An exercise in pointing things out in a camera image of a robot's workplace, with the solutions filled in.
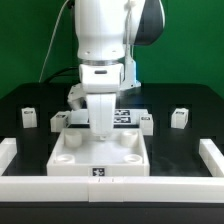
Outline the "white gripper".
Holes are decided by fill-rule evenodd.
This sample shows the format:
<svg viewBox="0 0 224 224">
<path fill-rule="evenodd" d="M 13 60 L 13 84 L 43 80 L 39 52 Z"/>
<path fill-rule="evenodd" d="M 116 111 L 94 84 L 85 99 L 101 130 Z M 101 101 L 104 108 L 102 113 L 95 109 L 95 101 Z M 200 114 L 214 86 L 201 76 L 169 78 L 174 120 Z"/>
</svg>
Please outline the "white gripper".
<svg viewBox="0 0 224 224">
<path fill-rule="evenodd" d="M 88 93 L 86 102 L 90 130 L 93 135 L 106 138 L 113 131 L 115 93 L 120 89 L 124 66 L 121 63 L 109 66 L 81 64 L 79 73 L 82 88 Z"/>
</svg>

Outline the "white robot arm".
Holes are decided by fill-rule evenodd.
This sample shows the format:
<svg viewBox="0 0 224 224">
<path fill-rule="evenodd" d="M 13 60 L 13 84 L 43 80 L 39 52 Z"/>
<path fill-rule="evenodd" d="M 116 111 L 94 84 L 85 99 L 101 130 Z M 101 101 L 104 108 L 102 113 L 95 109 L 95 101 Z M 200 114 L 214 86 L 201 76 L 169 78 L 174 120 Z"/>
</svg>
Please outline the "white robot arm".
<svg viewBox="0 0 224 224">
<path fill-rule="evenodd" d="M 110 135 L 117 93 L 140 85 L 131 48 L 152 44 L 164 26 L 161 0 L 75 0 L 79 75 L 93 135 Z"/>
</svg>

